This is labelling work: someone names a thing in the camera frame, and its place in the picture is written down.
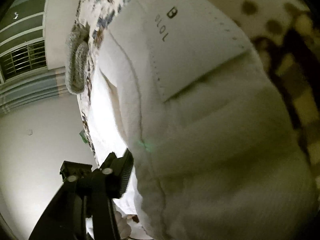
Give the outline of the white gloved right hand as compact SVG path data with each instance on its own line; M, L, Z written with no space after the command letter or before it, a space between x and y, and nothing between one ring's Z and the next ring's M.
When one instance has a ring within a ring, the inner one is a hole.
M119 211L114 213L120 239L127 239L131 235L131 227L127 223L127 219L122 217L122 214Z

